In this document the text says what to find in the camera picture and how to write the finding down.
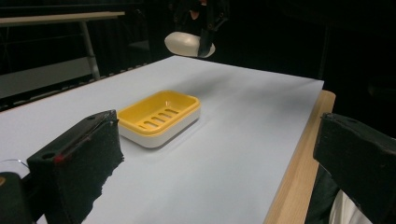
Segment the white oval object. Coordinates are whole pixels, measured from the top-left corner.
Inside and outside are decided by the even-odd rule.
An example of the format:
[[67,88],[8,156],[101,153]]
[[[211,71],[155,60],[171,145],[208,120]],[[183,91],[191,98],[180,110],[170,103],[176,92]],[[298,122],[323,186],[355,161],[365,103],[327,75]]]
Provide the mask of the white oval object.
[[[174,54],[187,56],[187,57],[198,57],[198,48],[200,36],[191,35],[182,32],[173,32],[165,38],[165,46]],[[215,45],[210,47],[209,53],[205,56],[209,57],[215,52]]]

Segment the yellow plastic container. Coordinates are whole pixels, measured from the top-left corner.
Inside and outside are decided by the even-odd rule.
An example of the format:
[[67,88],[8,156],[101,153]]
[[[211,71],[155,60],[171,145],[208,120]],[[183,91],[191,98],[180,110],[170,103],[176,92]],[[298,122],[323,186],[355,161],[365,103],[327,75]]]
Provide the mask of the yellow plastic container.
[[200,116],[196,97],[159,91],[118,112],[120,135],[143,147],[159,147]]

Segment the background table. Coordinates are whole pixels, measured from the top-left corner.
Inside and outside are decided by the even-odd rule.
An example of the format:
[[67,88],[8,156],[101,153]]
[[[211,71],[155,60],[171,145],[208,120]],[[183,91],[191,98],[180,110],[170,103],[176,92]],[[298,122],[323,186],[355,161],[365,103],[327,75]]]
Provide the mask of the background table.
[[262,223],[304,129],[315,132],[322,84],[174,56],[0,113],[0,158],[25,160],[91,114],[180,91],[200,99],[201,117],[160,148],[121,137],[125,161],[85,223]]

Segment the soap dish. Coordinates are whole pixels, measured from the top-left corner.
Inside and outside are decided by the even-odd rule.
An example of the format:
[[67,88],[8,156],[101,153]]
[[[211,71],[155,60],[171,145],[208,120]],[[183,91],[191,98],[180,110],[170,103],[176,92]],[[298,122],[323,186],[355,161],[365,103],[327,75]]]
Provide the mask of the soap dish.
[[159,147],[200,116],[196,97],[159,91],[117,114],[120,135],[143,147]]

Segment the light wood edge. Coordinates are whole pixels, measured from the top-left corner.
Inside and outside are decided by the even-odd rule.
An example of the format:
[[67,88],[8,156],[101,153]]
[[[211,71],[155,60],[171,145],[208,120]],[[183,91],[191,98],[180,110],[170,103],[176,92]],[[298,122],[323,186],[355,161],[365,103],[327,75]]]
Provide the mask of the light wood edge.
[[314,186],[318,162],[313,158],[320,117],[332,112],[335,94],[321,91],[282,183],[264,220],[265,224],[304,223]]
[[0,26],[17,26],[29,25],[38,23],[55,23],[55,22],[70,22],[70,21],[89,21],[89,20],[103,20],[117,18],[125,15],[125,12],[88,12],[62,15],[46,15],[46,16],[30,16],[30,17],[9,17],[1,18]]

